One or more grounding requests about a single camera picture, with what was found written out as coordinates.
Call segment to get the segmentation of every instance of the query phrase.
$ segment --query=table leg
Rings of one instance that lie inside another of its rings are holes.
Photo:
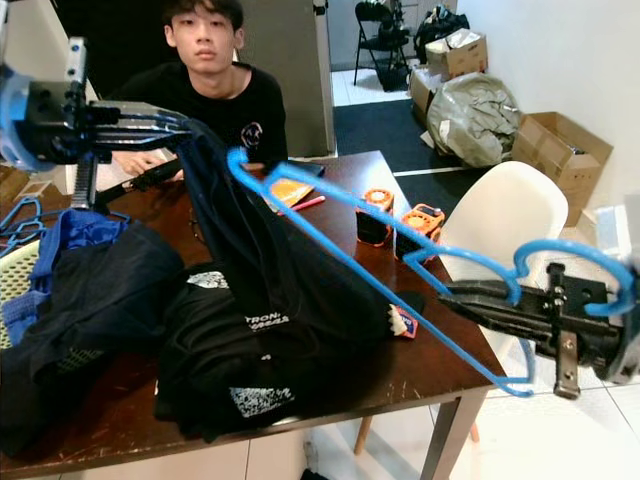
[[[487,392],[465,392],[440,405],[420,480],[449,478]]]

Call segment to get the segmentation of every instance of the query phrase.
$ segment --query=wooden table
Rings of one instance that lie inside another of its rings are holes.
[[[354,194],[362,195],[372,187],[387,188],[396,193],[396,216],[409,209],[380,152],[340,157],[326,161],[326,165],[326,178]],[[64,201],[50,195],[47,207],[63,206]],[[190,202],[183,186],[132,193],[110,206],[160,232],[188,265],[208,259],[207,250],[194,239],[188,225]],[[490,370],[503,374],[479,328],[441,305],[433,289],[393,259],[389,246],[373,248],[356,242],[352,210],[327,200],[304,213],[392,289],[422,292],[427,300],[425,317]],[[440,278],[447,276],[439,261],[434,261],[430,269]],[[70,418],[52,426],[18,458],[0,458],[0,475],[7,480],[35,477],[208,447],[200,439],[184,438],[175,424],[155,420],[152,414],[155,379],[154,359],[119,357],[97,379],[83,406]],[[336,380],[333,390],[327,391],[317,404],[309,405],[300,416],[264,430],[228,435],[213,445],[439,403],[421,478],[445,479],[491,388],[486,378],[421,328],[414,341],[390,341],[375,361],[367,358],[354,362],[344,378]]]

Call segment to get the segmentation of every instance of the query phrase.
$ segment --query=laundry basket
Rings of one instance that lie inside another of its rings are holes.
[[[39,247],[40,241],[31,242],[0,258],[0,306],[29,290],[29,275],[38,260]],[[9,332],[4,325],[2,308],[0,308],[0,350],[11,346]],[[80,368],[101,356],[102,353],[97,350],[70,349],[65,359],[58,363],[58,372],[67,373]]]

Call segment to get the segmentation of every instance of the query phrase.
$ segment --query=pen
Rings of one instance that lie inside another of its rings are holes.
[[[317,205],[318,203],[322,203],[325,200],[326,200],[326,197],[324,195],[320,195],[319,197],[313,198],[308,202],[300,203],[292,207],[291,209],[297,212],[298,210],[302,210],[303,208],[313,207],[314,205]]]

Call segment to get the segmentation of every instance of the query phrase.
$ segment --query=gray bag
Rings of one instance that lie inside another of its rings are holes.
[[[427,113],[427,128],[438,150],[476,168],[497,165],[510,156],[519,122],[511,92],[484,73],[445,83]]]

